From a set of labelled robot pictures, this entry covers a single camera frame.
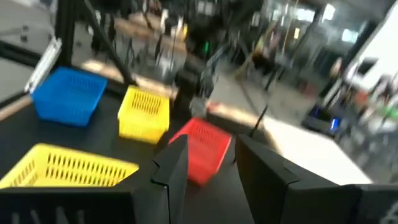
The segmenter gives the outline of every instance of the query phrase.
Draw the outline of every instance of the wall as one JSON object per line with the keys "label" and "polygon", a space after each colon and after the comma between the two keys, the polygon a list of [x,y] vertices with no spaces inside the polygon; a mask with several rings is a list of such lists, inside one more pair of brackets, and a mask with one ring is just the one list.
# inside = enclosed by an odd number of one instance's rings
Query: wall
{"label": "wall", "polygon": [[352,74],[352,69],[348,69],[347,80],[358,88],[368,90],[372,88],[381,75],[394,76],[398,72],[398,32],[396,31],[396,21],[398,21],[398,4],[395,3],[386,20],[379,24],[375,33],[369,38],[368,42],[361,49],[356,59],[378,58],[377,64],[366,74],[365,77],[357,77]]}

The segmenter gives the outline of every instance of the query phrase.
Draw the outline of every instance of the green light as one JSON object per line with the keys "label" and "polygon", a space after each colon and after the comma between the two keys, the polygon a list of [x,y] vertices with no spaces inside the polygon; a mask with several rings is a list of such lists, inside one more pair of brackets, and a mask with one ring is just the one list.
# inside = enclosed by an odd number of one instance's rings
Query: green light
{"label": "green light", "polygon": [[209,51],[209,42],[205,43],[205,53]]}

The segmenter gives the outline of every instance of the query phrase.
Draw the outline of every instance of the yellow basket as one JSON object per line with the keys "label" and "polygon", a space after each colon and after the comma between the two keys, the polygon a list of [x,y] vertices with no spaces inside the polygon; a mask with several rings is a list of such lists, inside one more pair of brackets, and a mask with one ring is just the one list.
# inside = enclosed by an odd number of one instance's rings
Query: yellow basket
{"label": "yellow basket", "polygon": [[119,136],[159,142],[169,130],[169,99],[129,86],[118,113]]}
{"label": "yellow basket", "polygon": [[112,187],[138,165],[49,144],[35,145],[0,181],[6,187]]}

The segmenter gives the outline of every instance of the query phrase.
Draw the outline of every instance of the blue light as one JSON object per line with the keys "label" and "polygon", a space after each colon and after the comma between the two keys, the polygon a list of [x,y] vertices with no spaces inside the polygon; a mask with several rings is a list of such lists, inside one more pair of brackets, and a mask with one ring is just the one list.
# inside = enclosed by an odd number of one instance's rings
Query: blue light
{"label": "blue light", "polygon": [[334,131],[340,125],[340,119],[334,118],[330,124],[330,131]]}

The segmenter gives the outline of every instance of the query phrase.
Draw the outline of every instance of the blue basket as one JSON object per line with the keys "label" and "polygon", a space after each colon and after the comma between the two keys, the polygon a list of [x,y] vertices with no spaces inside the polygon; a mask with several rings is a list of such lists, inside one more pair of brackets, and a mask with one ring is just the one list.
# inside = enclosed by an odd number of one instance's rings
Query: blue basket
{"label": "blue basket", "polygon": [[58,68],[32,94],[40,119],[86,126],[107,80],[70,68]]}

